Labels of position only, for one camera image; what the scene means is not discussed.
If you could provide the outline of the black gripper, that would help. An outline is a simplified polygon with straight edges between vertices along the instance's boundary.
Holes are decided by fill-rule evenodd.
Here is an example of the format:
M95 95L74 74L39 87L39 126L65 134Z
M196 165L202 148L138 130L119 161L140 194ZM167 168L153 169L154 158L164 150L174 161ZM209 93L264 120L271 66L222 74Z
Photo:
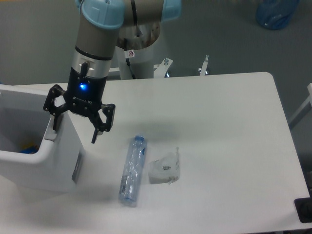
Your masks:
M95 143L98 136L109 132L113 126L116 106L114 104L102 104L102 95L107 78L80 77L80 73L71 68L67 90L55 84L49 89L43 110L53 117L53 130L59 128L59 117L66 111L71 111L83 117L88 117L95 130L91 143ZM63 96L65 103L56 106L55 101ZM99 111L106 116L103 122Z

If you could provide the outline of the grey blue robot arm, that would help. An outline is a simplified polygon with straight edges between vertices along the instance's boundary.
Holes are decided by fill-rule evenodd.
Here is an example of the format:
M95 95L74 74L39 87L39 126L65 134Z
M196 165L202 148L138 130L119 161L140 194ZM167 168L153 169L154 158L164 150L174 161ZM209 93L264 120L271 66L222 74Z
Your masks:
M80 22L68 86L58 84L48 92L43 109L54 117L70 111L87 117L95 130L92 143L113 126L115 105L103 104L102 96L123 27L177 19L179 0L78 0Z

